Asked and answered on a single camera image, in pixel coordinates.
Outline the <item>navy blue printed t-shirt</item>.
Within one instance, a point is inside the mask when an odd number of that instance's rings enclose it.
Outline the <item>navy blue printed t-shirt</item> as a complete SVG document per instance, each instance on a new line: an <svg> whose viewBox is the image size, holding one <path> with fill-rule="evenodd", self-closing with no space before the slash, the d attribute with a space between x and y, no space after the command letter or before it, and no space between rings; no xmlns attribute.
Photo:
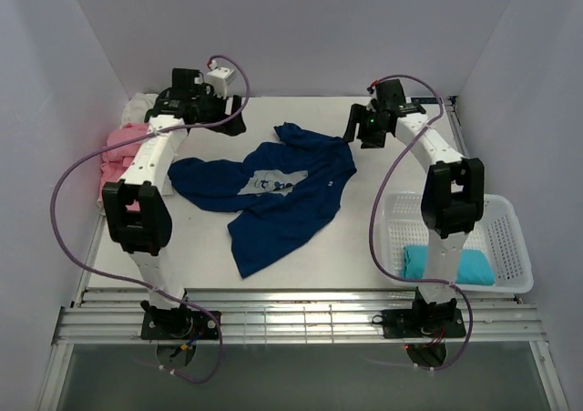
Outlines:
<svg viewBox="0 0 583 411"><path fill-rule="evenodd" d="M248 278L301 248L334 218L355 174L343 139L284 123L277 141L244 160L181 159L169 168L173 189L204 211L235 212L231 252Z"/></svg>

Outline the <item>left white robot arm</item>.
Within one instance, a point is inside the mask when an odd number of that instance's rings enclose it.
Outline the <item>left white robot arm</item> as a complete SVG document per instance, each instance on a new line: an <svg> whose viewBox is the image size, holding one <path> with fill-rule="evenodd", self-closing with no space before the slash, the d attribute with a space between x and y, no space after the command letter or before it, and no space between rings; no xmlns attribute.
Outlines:
<svg viewBox="0 0 583 411"><path fill-rule="evenodd" d="M170 87L146 114L148 139L119 180L102 189L110 237L136 264L148 288L148 299L140 304L146 339L155 334L179 339L194 327L193 312L184 304L187 293L166 256L172 219L162 189L190 125L211 124L228 136L245 132L242 99L228 94L236 75L235 69L216 62L210 62L207 73L173 69Z"/></svg>

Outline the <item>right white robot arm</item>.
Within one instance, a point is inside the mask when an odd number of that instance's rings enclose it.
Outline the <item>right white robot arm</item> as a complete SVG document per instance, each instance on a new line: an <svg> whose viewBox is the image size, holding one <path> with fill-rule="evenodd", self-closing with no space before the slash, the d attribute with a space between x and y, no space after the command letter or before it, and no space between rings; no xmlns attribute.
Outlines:
<svg viewBox="0 0 583 411"><path fill-rule="evenodd" d="M343 135L345 142L360 140L364 149L380 149L393 136L426 174L420 204L429 234L424 273L412 281L411 307L381 312L379 324L387 338L463 338L470 330L457 307L461 290L455 281L465 241L484 214L485 168L445 141L433 127L437 119L406 100L401 81L400 75L375 80L368 104L352 105Z"/></svg>

